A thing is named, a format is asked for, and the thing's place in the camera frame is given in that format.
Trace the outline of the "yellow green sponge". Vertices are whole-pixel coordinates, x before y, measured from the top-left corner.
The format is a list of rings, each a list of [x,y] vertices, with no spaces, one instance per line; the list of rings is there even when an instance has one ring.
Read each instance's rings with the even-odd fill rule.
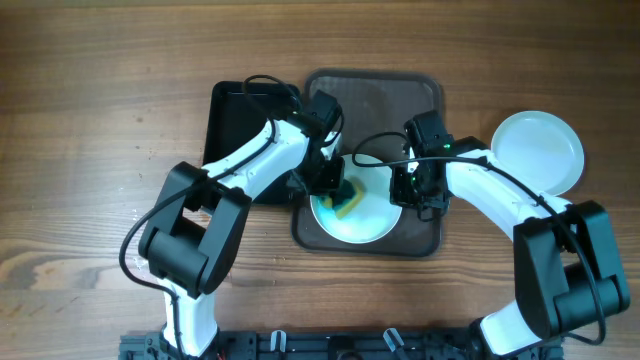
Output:
[[[364,193],[365,186],[359,179],[344,179],[335,192],[322,198],[321,205],[341,220],[361,202]]]

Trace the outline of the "white plate back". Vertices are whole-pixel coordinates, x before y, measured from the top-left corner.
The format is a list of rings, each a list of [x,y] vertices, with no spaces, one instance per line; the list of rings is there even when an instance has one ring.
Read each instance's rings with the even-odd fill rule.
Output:
[[[391,232],[402,208],[390,202],[389,167],[365,168],[353,164],[350,154],[342,156],[344,177],[362,190],[360,201],[342,219],[322,205],[320,197],[310,198],[311,211],[320,227],[331,237],[349,244],[367,244]]]

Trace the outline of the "white plate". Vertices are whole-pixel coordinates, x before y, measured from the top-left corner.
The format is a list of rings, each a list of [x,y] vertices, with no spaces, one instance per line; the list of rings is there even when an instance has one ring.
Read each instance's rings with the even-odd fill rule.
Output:
[[[561,118],[543,111],[522,111],[496,129],[491,149],[510,173],[550,195],[568,192],[585,168],[582,143]]]
[[[360,201],[342,219],[322,205],[320,197],[310,198],[311,211],[320,227],[331,237],[349,244],[367,244],[391,232],[402,208],[390,202],[389,167],[365,168],[353,164],[350,154],[342,156],[344,177],[362,190]]]

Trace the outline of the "white plate front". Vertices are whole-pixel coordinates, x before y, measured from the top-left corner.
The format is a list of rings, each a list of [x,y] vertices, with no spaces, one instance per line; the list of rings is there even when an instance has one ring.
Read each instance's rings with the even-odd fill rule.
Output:
[[[496,129],[491,149],[510,173],[550,195],[568,192],[585,168],[582,143],[561,118],[543,111],[522,111]]]

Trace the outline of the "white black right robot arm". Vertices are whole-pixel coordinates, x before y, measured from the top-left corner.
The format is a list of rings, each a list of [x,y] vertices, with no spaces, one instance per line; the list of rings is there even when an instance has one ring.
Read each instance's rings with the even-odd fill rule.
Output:
[[[407,159],[391,166],[392,202],[435,217],[463,199],[512,241],[515,298],[472,325],[469,355],[509,358],[626,311],[631,293],[607,211],[594,201],[572,204],[535,188],[501,164],[474,137],[407,136]]]

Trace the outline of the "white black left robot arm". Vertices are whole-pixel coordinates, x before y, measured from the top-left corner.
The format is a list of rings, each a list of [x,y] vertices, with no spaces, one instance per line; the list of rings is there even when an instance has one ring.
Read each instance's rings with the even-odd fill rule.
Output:
[[[155,278],[149,286],[165,295],[161,355],[213,356],[215,292],[235,261],[253,201],[288,173],[308,194],[335,194],[345,182],[335,151],[343,124],[341,113],[295,110],[267,120],[217,161],[169,171],[154,207],[126,236],[140,237],[138,253]]]

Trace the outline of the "brown serving tray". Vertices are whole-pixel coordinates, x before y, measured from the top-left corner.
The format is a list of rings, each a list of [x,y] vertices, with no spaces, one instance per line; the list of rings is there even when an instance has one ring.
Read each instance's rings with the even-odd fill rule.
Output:
[[[350,154],[358,167],[388,167],[388,162],[404,159],[403,141],[398,136],[404,123],[418,114],[443,109],[438,83],[419,73],[320,69],[304,85],[307,98],[317,90],[334,96],[342,107],[346,123],[339,153]],[[320,227],[310,198],[305,198],[292,214],[291,235],[310,252],[422,258],[440,247],[442,220],[442,215],[430,209],[417,212],[402,208],[390,233],[371,243],[349,244]]]

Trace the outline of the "black water tray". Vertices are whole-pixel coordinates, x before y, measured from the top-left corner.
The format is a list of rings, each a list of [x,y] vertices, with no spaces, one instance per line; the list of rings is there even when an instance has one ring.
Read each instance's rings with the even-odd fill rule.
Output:
[[[202,164],[216,162],[255,137],[267,120],[243,95],[241,82],[221,81],[212,89]],[[250,83],[249,95],[271,112],[294,107],[295,98],[275,83]]]

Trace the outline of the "black mounting rail base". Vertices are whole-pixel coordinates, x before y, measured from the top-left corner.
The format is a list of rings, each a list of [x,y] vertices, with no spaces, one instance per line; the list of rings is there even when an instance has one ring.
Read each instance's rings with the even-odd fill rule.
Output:
[[[121,360],[179,359],[161,332],[122,336]],[[482,344],[479,333],[470,328],[441,328],[424,332],[289,333],[282,330],[270,334],[250,331],[223,331],[212,346],[196,358],[227,360],[338,360],[338,359],[564,359],[562,341],[523,350],[515,355],[491,355]]]

